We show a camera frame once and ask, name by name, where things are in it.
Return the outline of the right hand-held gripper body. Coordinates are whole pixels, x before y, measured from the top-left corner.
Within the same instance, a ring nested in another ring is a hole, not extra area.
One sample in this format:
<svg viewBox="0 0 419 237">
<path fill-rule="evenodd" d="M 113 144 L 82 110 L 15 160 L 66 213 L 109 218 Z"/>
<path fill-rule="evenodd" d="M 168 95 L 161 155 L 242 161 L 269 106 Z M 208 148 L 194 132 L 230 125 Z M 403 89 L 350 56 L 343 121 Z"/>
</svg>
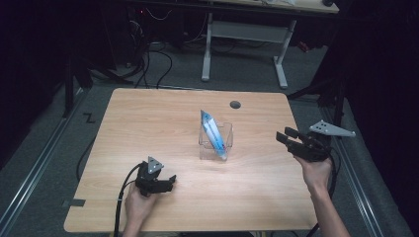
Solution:
<svg viewBox="0 0 419 237">
<path fill-rule="evenodd" d="M 330 156 L 332 136 L 355 137 L 356 132 L 321 120 L 311 125 L 307 134 L 299 132 L 300 143 L 291 140 L 288 151 L 308 162 L 324 161 Z"/>
</svg>

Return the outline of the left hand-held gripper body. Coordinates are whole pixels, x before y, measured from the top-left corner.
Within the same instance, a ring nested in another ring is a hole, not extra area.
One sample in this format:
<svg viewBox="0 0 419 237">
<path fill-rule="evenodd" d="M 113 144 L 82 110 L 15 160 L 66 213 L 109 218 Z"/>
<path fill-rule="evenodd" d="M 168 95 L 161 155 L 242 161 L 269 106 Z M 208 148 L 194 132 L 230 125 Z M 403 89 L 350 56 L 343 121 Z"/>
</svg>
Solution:
<svg viewBox="0 0 419 237">
<path fill-rule="evenodd" d="M 139 165 L 135 185 L 143 196 L 166 192 L 165 183 L 158 180 L 162 168 L 163 165 L 151 156 Z"/>
</svg>

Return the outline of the clear plastic box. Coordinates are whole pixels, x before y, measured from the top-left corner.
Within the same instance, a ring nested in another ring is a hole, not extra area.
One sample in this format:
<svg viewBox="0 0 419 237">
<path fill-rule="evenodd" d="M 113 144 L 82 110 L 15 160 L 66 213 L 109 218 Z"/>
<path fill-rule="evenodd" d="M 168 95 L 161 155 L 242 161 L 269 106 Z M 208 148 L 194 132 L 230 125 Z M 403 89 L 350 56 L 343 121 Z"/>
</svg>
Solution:
<svg viewBox="0 0 419 237">
<path fill-rule="evenodd" d="M 226 162 L 233 146 L 233 126 L 229 122 L 217 123 L 214 131 L 200 127 L 200 158 Z"/>
</svg>

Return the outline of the blue white toothpaste tube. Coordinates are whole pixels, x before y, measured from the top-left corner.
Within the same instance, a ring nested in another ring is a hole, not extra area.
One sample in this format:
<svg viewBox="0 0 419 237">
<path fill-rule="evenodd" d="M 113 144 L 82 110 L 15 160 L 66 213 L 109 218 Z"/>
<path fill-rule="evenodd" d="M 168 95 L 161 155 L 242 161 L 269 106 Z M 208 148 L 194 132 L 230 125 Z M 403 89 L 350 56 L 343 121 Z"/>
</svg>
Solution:
<svg viewBox="0 0 419 237">
<path fill-rule="evenodd" d="M 217 123 L 215 119 L 205 111 L 201 111 L 199 144 L 204 149 L 211 149 L 221 160 L 225 161 L 227 159 L 227 148 Z"/>
</svg>

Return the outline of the person's right hand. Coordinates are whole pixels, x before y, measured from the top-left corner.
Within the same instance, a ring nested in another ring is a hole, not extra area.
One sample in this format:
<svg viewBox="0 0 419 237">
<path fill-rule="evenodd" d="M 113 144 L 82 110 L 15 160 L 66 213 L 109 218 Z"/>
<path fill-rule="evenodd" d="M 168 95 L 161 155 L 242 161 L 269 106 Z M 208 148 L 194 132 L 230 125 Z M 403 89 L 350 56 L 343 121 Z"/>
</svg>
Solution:
<svg viewBox="0 0 419 237">
<path fill-rule="evenodd" d="M 328 194 L 328 182 L 332 171 L 332 163 L 329 158 L 321 162 L 308 162 L 294 156 L 294 159 L 302 168 L 303 180 L 312 196 Z"/>
</svg>

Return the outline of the person's left hand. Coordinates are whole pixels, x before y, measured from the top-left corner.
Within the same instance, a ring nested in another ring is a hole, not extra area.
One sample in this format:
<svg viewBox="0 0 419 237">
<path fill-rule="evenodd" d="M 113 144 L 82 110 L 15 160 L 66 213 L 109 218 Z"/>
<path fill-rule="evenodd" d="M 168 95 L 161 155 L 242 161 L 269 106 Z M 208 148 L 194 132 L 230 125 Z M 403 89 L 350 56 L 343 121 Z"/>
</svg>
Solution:
<svg viewBox="0 0 419 237">
<path fill-rule="evenodd" d="M 129 186 L 125 201 L 126 230 L 140 230 L 142 223 L 150 214 L 157 198 L 158 195 L 156 194 L 148 197 L 143 196 L 135 184 Z"/>
</svg>

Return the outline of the black metal stand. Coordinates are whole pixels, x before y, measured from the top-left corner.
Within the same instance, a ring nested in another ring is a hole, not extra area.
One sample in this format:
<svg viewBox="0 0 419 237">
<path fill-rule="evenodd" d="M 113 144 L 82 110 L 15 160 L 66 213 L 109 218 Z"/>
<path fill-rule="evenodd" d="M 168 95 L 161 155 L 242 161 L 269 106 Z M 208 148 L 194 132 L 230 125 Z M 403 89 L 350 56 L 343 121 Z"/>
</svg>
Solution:
<svg viewBox="0 0 419 237">
<path fill-rule="evenodd" d="M 75 55 L 69 55 L 65 63 L 65 104 L 63 116 L 68 118 L 75 104 L 74 81 L 77 81 L 82 89 L 91 89 L 93 80 L 85 61 Z"/>
<path fill-rule="evenodd" d="M 318 94 L 317 105 L 320 108 L 333 106 L 334 114 L 332 122 L 334 125 L 341 125 L 345 91 L 347 85 L 346 77 L 335 77 L 310 84 L 309 86 L 287 95 L 289 100 L 295 100 L 304 95 Z"/>
</svg>

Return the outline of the grey tape strip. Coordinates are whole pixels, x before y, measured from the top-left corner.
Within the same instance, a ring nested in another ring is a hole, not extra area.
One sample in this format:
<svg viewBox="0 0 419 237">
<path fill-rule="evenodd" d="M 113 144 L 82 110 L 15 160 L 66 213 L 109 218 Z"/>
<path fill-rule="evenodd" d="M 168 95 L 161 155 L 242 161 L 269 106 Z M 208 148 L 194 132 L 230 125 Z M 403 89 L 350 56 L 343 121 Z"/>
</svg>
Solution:
<svg viewBox="0 0 419 237">
<path fill-rule="evenodd" d="M 85 199 L 78 199 L 78 198 L 73 198 L 73 199 L 65 199 L 62 203 L 62 207 L 70 207 L 70 206 L 84 206 L 86 200 Z"/>
</svg>

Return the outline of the white-framed wooden desk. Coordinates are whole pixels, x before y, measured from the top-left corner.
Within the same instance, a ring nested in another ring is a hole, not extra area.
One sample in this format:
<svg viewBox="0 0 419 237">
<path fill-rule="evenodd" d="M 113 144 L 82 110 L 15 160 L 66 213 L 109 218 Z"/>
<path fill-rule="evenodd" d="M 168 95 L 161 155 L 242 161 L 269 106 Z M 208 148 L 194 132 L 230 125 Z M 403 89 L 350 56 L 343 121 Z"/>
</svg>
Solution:
<svg viewBox="0 0 419 237">
<path fill-rule="evenodd" d="M 285 10 L 290 13 L 331 14 L 339 13 L 334 0 L 209 0 L 209 5 L 216 3 L 231 4 L 233 7 L 252 6 L 259 10 Z M 234 20 L 214 20 L 208 13 L 206 50 L 203 61 L 202 80 L 210 79 L 211 40 L 214 38 L 233 40 L 253 40 L 279 43 L 279 54 L 273 57 L 277 78 L 282 89 L 288 88 L 283 60 L 293 36 L 296 19 L 289 20 L 285 26 L 240 23 Z"/>
</svg>

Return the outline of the metal floor rail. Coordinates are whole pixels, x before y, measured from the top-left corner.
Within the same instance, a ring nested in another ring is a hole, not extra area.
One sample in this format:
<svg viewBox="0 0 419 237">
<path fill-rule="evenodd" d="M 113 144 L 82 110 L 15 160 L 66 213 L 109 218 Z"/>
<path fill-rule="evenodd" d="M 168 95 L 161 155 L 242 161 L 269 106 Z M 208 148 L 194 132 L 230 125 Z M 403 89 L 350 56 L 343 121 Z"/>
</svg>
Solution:
<svg viewBox="0 0 419 237">
<path fill-rule="evenodd" d="M 77 89 L 72 99 L 74 105 L 67 112 L 64 108 L 65 94 L 60 91 L 35 120 L 11 160 L 0 171 L 0 237 L 6 237 L 13 228 L 46 169 L 56 144 L 88 92 L 88 89 Z"/>
<path fill-rule="evenodd" d="M 337 110 L 323 108 L 320 110 L 320 112 L 327 121 L 338 123 L 339 119 L 340 124 L 352 128 L 349 122 L 352 113 L 349 112 L 346 106 L 342 107 L 342 112 L 338 116 L 336 116 Z M 358 176 L 358 173 L 355 169 L 355 156 L 350 154 L 349 148 L 349 141 L 351 140 L 354 139 L 335 137 L 332 139 L 332 143 L 336 148 L 337 155 L 341 158 L 341 165 L 346 175 L 348 186 L 352 192 L 357 210 L 362 216 L 364 225 L 368 230 L 369 237 L 384 237 L 371 200 L 367 196 L 366 189 L 364 188 L 363 183 L 361 182 L 360 177 Z"/>
</svg>

